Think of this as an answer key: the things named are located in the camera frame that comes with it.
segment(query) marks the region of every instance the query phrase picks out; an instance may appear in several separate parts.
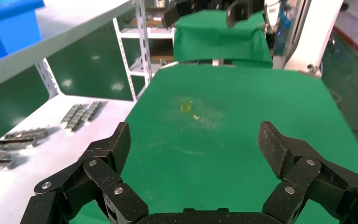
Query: metal screw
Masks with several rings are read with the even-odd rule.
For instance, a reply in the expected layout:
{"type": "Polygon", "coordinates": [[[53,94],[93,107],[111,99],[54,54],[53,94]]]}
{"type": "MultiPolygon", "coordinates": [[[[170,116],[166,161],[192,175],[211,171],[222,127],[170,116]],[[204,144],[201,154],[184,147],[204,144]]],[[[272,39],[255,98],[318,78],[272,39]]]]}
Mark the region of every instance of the metal screw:
{"type": "Polygon", "coordinates": [[[313,160],[307,160],[307,163],[310,164],[310,165],[314,165],[315,162],[313,160]]]}
{"type": "Polygon", "coordinates": [[[285,191],[289,194],[294,194],[294,189],[292,187],[285,187],[285,191]]]}
{"type": "Polygon", "coordinates": [[[46,183],[42,184],[42,189],[49,188],[50,186],[51,186],[51,182],[46,182],[46,183]]]}
{"type": "Polygon", "coordinates": [[[118,188],[115,189],[115,194],[116,194],[116,195],[119,195],[119,194],[121,194],[122,192],[123,192],[123,189],[122,189],[121,187],[118,187],[118,188]]]}
{"type": "Polygon", "coordinates": [[[96,161],[95,160],[91,160],[90,162],[89,162],[89,165],[90,166],[94,166],[96,164],[96,161]]]}

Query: blue plastic box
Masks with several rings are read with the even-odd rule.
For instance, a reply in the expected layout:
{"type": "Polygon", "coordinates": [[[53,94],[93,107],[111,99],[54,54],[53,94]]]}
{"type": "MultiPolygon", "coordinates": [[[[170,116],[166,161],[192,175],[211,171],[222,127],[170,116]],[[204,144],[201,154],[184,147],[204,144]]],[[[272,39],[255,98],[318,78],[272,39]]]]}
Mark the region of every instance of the blue plastic box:
{"type": "Polygon", "coordinates": [[[43,0],[0,0],[0,58],[41,40],[35,9],[43,0]]]}

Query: white shelf frame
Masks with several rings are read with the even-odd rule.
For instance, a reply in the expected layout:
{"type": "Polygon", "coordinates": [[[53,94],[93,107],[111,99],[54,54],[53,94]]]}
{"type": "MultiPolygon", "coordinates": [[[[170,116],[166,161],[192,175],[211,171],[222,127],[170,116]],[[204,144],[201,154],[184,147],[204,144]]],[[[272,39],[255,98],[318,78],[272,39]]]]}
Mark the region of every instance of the white shelf frame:
{"type": "MultiPolygon", "coordinates": [[[[61,0],[49,1],[50,3],[55,1],[58,4],[69,4],[61,0]]],[[[87,9],[88,4],[85,4],[87,1],[90,0],[76,0],[76,2],[80,2],[84,5],[85,9],[83,10],[87,9]]],[[[131,94],[133,101],[67,96],[60,90],[48,64],[47,56],[68,46],[132,8],[135,8],[137,12],[138,30],[141,33],[140,44],[143,48],[142,54],[146,56],[146,58],[150,58],[147,31],[146,27],[143,27],[145,19],[142,17],[142,15],[145,15],[145,0],[115,1],[115,3],[109,1],[107,5],[117,8],[106,9],[100,6],[98,9],[100,9],[103,14],[97,15],[97,13],[100,12],[97,10],[88,20],[82,18],[84,19],[82,22],[78,22],[79,18],[77,18],[76,15],[66,16],[65,21],[74,20],[78,22],[77,24],[80,28],[73,25],[71,29],[64,31],[64,33],[61,32],[62,30],[59,32],[54,30],[48,34],[46,40],[42,40],[38,44],[0,60],[0,75],[2,75],[2,77],[0,77],[0,83],[34,65],[49,93],[49,98],[46,103],[9,131],[13,132],[38,127],[48,127],[49,135],[32,149],[13,152],[14,154],[12,154],[12,156],[14,158],[15,167],[8,171],[0,171],[0,223],[19,223],[29,198],[34,195],[33,189],[35,185],[39,181],[76,162],[77,158],[85,151],[91,142],[110,137],[118,123],[125,120],[150,82],[151,66],[149,62],[142,64],[143,70],[148,71],[148,73],[144,75],[147,83],[137,96],[133,89],[131,76],[128,76],[129,81],[131,81],[130,86],[132,86],[131,94]],[[73,104],[90,105],[94,101],[104,102],[95,119],[89,126],[82,126],[75,133],[68,136],[60,125],[60,121],[68,109],[73,104]]],[[[48,4],[46,4],[46,7],[52,8],[51,5],[48,4]]],[[[65,14],[65,10],[62,10],[60,13],[59,16],[67,15],[65,14]]],[[[74,13],[82,14],[83,11],[77,8],[74,13]]]]}
{"type": "Polygon", "coordinates": [[[134,92],[132,97],[139,98],[143,90],[140,92],[139,96],[135,97],[134,86],[131,76],[141,76],[145,77],[145,87],[150,82],[150,79],[156,74],[157,70],[160,68],[159,63],[151,63],[150,51],[149,51],[149,39],[172,39],[172,45],[174,41],[175,28],[146,28],[143,27],[143,24],[146,24],[146,17],[140,17],[140,15],[145,15],[145,11],[138,13],[137,24],[138,28],[123,28],[120,30],[120,27],[117,22],[117,18],[113,19],[113,26],[115,28],[118,44],[120,47],[121,57],[123,59],[125,71],[127,73],[128,83],[130,84],[131,92],[134,92]],[[131,66],[128,64],[127,56],[125,55],[123,39],[137,39],[139,38],[141,57],[139,57],[131,66]]]}

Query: green table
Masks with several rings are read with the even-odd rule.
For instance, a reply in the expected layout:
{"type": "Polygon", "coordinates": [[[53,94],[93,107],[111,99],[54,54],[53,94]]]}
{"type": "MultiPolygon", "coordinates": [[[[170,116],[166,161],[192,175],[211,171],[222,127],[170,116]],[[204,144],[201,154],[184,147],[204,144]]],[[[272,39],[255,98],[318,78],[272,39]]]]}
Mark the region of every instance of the green table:
{"type": "MultiPolygon", "coordinates": [[[[264,120],[358,173],[358,144],[321,80],[294,71],[176,65],[157,72],[127,118],[132,143],[122,178],[150,213],[261,211],[279,183],[257,145],[264,120]]],[[[91,203],[72,223],[101,217],[91,203]]],[[[338,221],[309,201],[296,223],[338,221]]]]}
{"type": "Polygon", "coordinates": [[[263,15],[257,13],[233,29],[226,25],[226,12],[207,10],[181,17],[176,22],[176,61],[232,59],[236,66],[272,68],[265,40],[263,15]]]}

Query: shelf bracket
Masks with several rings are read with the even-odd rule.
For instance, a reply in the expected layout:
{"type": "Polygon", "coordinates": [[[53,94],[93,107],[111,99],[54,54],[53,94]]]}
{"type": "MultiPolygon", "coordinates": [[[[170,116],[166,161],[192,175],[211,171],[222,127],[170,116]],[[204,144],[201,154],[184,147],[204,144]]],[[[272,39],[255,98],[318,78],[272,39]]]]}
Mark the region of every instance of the shelf bracket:
{"type": "Polygon", "coordinates": [[[51,71],[51,68],[47,62],[46,58],[43,58],[41,61],[35,64],[36,69],[41,76],[42,82],[45,85],[48,92],[48,99],[51,99],[57,95],[63,95],[58,86],[58,83],[51,71]]]}
{"type": "Polygon", "coordinates": [[[139,44],[141,47],[141,54],[142,54],[141,59],[142,59],[143,71],[146,73],[145,87],[147,87],[151,81],[152,74],[151,74],[149,40],[147,39],[145,0],[136,1],[135,12],[136,12],[138,31],[139,31],[139,44]]]}

